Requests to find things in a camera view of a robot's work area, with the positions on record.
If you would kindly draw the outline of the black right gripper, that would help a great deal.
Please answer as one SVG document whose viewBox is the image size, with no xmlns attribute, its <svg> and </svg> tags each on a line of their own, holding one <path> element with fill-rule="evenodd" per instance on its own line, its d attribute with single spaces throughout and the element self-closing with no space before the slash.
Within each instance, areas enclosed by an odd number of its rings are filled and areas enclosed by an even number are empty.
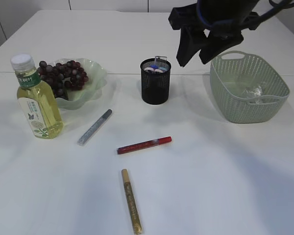
<svg viewBox="0 0 294 235">
<path fill-rule="evenodd" d="M 259 23 L 254 4 L 191 4 L 175 7 L 169 16 L 173 30 L 180 31 L 177 61 L 184 67 L 198 52 L 207 64 L 225 50 L 239 45 L 244 29 L 255 30 Z"/>
</svg>

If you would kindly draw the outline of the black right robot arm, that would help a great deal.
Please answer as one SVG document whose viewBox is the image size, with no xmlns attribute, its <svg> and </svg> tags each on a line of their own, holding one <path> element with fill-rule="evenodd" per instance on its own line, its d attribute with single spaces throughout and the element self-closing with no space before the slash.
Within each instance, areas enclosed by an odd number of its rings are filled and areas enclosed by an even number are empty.
<svg viewBox="0 0 294 235">
<path fill-rule="evenodd" d="M 249 30 L 259 15 L 253 11 L 255 0 L 199 0 L 194 4 L 174 7 L 169 15 L 173 30 L 180 30 L 177 61 L 184 67 L 198 53 L 207 64 L 225 50 L 243 41 L 240 26 Z"/>
</svg>

